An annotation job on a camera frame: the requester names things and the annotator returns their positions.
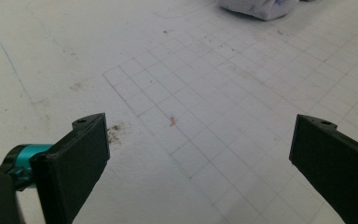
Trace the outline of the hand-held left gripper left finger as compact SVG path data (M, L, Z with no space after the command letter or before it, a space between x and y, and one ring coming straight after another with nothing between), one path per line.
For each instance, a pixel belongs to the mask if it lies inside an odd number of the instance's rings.
M105 114L72 123L73 130L30 159L47 224L72 224L110 159Z

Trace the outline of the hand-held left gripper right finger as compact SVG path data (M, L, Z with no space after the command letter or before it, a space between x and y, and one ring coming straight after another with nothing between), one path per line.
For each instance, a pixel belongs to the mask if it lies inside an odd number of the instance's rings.
M358 142L330 121L298 115L289 160L346 224L358 224Z

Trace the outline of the pale purple printed towel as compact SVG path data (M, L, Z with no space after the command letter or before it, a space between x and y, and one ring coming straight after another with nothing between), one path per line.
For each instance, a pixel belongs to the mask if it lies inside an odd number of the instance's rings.
M216 0L218 6L229 11L272 21L289 14L299 0Z

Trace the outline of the white grid foam mat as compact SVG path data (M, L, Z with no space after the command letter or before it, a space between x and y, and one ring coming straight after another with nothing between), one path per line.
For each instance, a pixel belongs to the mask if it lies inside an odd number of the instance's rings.
M289 152L299 114L358 141L358 0L0 0L0 164L95 113L111 157L75 224L344 224Z

